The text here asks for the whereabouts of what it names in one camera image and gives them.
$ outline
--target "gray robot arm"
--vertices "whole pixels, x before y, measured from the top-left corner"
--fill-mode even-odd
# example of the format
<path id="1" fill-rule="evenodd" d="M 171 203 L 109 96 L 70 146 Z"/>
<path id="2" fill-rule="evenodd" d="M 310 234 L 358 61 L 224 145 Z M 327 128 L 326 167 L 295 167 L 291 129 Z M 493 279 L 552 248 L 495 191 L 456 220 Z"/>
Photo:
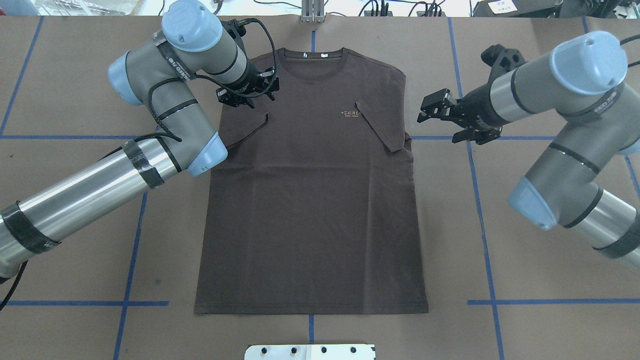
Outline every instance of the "gray robot arm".
<path id="1" fill-rule="evenodd" d="M 236 38 L 250 20 L 234 23 Z M 251 106 L 251 97 L 262 94 L 273 99 L 278 90 L 275 69 L 257 71 L 227 30 L 197 0 L 179 0 L 163 17 L 162 31 L 110 66 L 115 90 L 131 104 L 147 105 L 166 133 L 130 140 L 96 164 L 1 210 L 0 283 L 16 275 L 21 263 L 182 170 L 197 176 L 227 157 L 185 81 L 198 70 L 208 72 L 222 86 L 219 101 L 231 106 Z"/>
<path id="2" fill-rule="evenodd" d="M 502 47 L 483 59 L 493 65 L 487 84 L 457 101 L 446 89 L 425 97 L 418 121 L 453 121 L 465 128 L 454 142 L 483 144 L 506 124 L 556 109 L 567 124 L 509 204 L 544 230 L 573 229 L 603 255 L 640 268 L 637 209 L 593 182 L 616 153 L 640 150 L 640 96 L 623 82 L 627 58 L 618 39 L 594 31 L 528 63 Z"/>

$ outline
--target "blue joint cap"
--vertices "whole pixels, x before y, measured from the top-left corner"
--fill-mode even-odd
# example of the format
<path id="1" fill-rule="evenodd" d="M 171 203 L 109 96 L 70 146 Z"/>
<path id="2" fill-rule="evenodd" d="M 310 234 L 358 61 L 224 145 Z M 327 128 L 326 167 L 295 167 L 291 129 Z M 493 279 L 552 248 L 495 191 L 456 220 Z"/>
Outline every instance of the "blue joint cap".
<path id="1" fill-rule="evenodd" d="M 218 136 L 218 132 L 216 132 L 204 149 L 202 149 L 200 154 L 196 156 L 196 159 L 193 160 L 191 165 L 189 165 L 187 171 L 195 177 L 208 171 L 210 168 L 221 163 L 226 158 L 227 147 L 222 143 L 220 136 Z"/>
<path id="2" fill-rule="evenodd" d="M 618 151 L 618 154 L 629 155 L 629 154 L 635 154 L 637 152 L 640 152 L 640 139 L 636 140 L 636 142 L 627 146 L 626 148 Z"/>
<path id="3" fill-rule="evenodd" d="M 162 18 L 164 37 L 189 53 L 212 48 L 225 32 L 222 23 L 200 1 L 178 0 Z"/>
<path id="4" fill-rule="evenodd" d="M 627 75 L 627 54 L 606 31 L 592 31 L 556 46 L 551 72 L 565 88 L 580 95 L 600 95 Z"/>
<path id="5" fill-rule="evenodd" d="M 549 230 L 558 223 L 545 199 L 526 177 L 509 195 L 509 205 L 543 230 Z"/>
<path id="6" fill-rule="evenodd" d="M 120 97 L 122 97 L 124 101 L 131 105 L 142 105 L 142 101 L 138 100 L 136 94 L 133 93 L 133 89 L 129 84 L 129 78 L 127 77 L 128 54 L 129 51 L 109 65 L 109 70 L 107 71 L 109 82 L 111 82 L 113 89 L 120 94 Z"/>

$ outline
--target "t-shirt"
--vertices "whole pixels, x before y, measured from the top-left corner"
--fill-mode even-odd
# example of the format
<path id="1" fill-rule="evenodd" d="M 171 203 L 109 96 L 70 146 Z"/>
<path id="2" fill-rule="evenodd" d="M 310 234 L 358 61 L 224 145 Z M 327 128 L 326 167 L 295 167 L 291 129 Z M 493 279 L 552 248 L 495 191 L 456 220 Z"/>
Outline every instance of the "t-shirt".
<path id="1" fill-rule="evenodd" d="M 404 74 L 345 48 L 277 54 L 276 100 L 222 112 L 194 312 L 428 312 Z"/>

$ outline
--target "shirt neckline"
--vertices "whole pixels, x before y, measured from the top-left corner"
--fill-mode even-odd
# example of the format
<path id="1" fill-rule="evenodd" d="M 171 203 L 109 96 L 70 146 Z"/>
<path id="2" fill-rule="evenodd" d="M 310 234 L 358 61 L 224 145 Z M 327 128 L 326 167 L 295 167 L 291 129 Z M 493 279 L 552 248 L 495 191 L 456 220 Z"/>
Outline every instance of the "shirt neckline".
<path id="1" fill-rule="evenodd" d="M 329 80 L 334 78 L 338 74 L 342 72 L 344 69 L 344 64 L 347 62 L 347 56 L 349 54 L 349 49 L 343 47 L 337 51 L 329 51 L 325 53 L 312 53 L 310 51 L 292 51 L 285 48 L 278 49 L 278 61 L 282 68 L 291 76 L 296 79 L 304 80 L 311 83 L 317 83 L 320 81 Z M 321 77 L 306 77 L 303 74 L 295 71 L 291 67 L 291 63 L 289 59 L 308 59 L 309 61 L 322 61 L 325 59 L 336 59 L 340 58 L 340 62 L 335 66 L 335 68 L 329 72 L 328 74 Z"/>

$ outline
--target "white paper sticker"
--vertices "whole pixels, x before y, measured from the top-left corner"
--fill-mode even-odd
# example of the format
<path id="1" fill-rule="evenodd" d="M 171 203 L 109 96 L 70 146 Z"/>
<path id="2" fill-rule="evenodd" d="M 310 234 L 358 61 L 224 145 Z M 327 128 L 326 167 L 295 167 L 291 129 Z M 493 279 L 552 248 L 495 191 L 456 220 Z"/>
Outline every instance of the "white paper sticker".
<path id="1" fill-rule="evenodd" d="M 513 4 L 511 0 L 500 0 L 489 3 L 489 7 L 493 13 L 510 13 L 518 11 L 518 8 Z"/>

